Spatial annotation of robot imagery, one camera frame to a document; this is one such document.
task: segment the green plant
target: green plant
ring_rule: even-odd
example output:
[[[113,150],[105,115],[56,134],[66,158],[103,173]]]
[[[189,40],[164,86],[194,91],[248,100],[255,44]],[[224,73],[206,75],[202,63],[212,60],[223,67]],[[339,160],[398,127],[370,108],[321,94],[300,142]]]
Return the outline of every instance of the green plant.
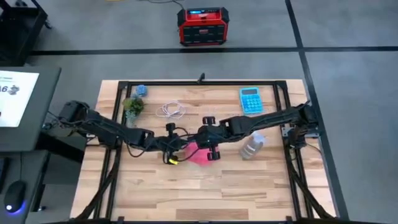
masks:
[[[126,116],[138,116],[144,109],[144,102],[139,97],[127,98],[123,100],[123,108]]]

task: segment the calculator display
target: calculator display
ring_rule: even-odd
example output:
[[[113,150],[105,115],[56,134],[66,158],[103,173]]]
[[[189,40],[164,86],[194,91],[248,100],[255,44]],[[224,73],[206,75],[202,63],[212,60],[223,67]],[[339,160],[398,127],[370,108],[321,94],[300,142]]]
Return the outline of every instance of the calculator display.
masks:
[[[242,94],[244,95],[257,94],[257,90],[242,90]]]

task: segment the red portable power station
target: red portable power station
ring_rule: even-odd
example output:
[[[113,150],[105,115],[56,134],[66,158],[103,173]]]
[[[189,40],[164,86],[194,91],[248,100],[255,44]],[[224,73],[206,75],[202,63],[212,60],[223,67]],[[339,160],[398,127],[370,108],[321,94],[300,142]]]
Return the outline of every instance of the red portable power station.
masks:
[[[184,46],[220,45],[226,41],[229,16],[224,7],[182,9],[177,18]]]

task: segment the blue toy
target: blue toy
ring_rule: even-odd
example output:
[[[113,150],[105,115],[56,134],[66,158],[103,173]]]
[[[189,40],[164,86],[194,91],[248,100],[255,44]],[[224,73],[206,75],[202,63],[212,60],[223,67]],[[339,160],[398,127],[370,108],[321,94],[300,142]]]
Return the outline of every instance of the blue toy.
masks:
[[[239,91],[244,114],[262,113],[262,101],[257,87],[242,88]]]
[[[147,87],[145,85],[138,85],[136,87],[136,94],[140,97],[146,96],[147,95]]]

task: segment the blue light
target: blue light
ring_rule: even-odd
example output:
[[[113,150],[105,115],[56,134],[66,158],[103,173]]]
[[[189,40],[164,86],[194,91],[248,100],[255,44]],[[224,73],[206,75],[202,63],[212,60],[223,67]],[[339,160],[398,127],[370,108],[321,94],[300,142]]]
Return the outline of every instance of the blue light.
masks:
[[[8,214],[10,214],[10,215],[19,215],[19,214],[21,214],[21,212],[23,211],[23,210],[25,210],[25,208],[26,208],[26,202],[23,202],[22,203],[22,205],[21,205],[21,207],[20,207],[20,209],[18,209],[17,211],[15,211],[15,212],[9,212]]]

